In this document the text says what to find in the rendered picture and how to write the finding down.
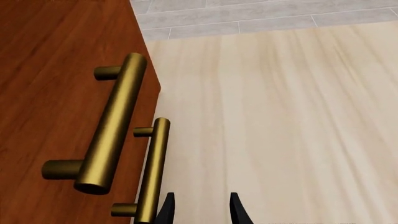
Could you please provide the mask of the red-brown wooden drawer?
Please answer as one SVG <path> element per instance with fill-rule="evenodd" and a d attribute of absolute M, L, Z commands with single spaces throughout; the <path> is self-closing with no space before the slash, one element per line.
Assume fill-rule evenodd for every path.
<path fill-rule="evenodd" d="M 49 160 L 82 160 L 113 89 L 97 67 L 147 60 L 111 190 L 46 180 Z M 130 224 L 114 203 L 136 199 L 160 83 L 129 0 L 0 0 L 0 224 Z"/>

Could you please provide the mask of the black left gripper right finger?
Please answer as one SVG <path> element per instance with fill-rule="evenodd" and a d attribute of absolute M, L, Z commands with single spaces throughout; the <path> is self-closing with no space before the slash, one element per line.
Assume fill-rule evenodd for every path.
<path fill-rule="evenodd" d="M 254 224 L 236 192 L 230 194 L 229 210 L 232 224 Z"/>

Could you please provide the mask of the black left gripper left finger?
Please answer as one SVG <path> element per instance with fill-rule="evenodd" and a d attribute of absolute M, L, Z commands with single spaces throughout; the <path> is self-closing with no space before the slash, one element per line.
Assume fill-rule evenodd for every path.
<path fill-rule="evenodd" d="M 155 224 L 174 224 L 175 194 L 169 192 L 166 195 L 162 208 L 155 218 Z"/>

